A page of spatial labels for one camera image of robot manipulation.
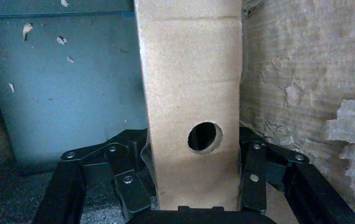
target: circular hole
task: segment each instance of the circular hole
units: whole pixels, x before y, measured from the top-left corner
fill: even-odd
[[[208,154],[219,146],[221,139],[220,127],[211,122],[204,122],[191,130],[187,143],[194,152]]]

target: cardboard strip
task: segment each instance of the cardboard strip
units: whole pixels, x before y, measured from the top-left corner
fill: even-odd
[[[160,209],[236,210],[241,1],[136,0],[135,11]]]

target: black metal bracket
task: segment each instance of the black metal bracket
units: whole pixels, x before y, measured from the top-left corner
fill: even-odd
[[[265,142],[240,128],[240,211],[223,208],[150,210],[150,197],[136,172],[147,130],[125,130],[105,143],[67,151],[61,157],[33,223],[79,223],[86,187],[111,182],[129,223],[265,223],[266,182],[284,195],[301,224],[355,224],[355,213],[304,154]]]
[[[147,129],[125,130],[105,143],[65,152],[33,223],[78,224],[86,186],[94,182],[111,182],[126,222],[148,210],[150,197],[136,175],[145,166],[140,151],[146,139]]]

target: cardboard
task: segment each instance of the cardboard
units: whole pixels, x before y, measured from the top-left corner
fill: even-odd
[[[347,161],[339,159],[347,143],[323,134],[343,100],[355,100],[355,0],[244,0],[243,9],[250,8],[255,10],[243,24],[248,66],[242,125],[308,155],[355,204]]]
[[[135,11],[160,209],[236,210],[241,1],[136,0]],[[198,152],[188,139],[203,122],[216,140]]]

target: metal bolt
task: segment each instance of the metal bolt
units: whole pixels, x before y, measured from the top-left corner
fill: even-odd
[[[110,151],[110,152],[114,152],[115,150],[117,150],[117,147],[116,147],[116,146],[111,146],[111,147],[109,148],[109,151]]]
[[[304,160],[304,156],[300,155],[300,154],[297,154],[295,156],[296,160]]]
[[[128,184],[131,183],[134,179],[131,176],[124,177],[124,183]]]
[[[259,177],[256,176],[256,175],[254,175],[254,174],[251,174],[251,175],[250,175],[250,179],[251,179],[252,181],[254,181],[254,182],[259,181]]]
[[[74,152],[69,152],[66,154],[66,158],[70,159],[73,158],[76,154]]]

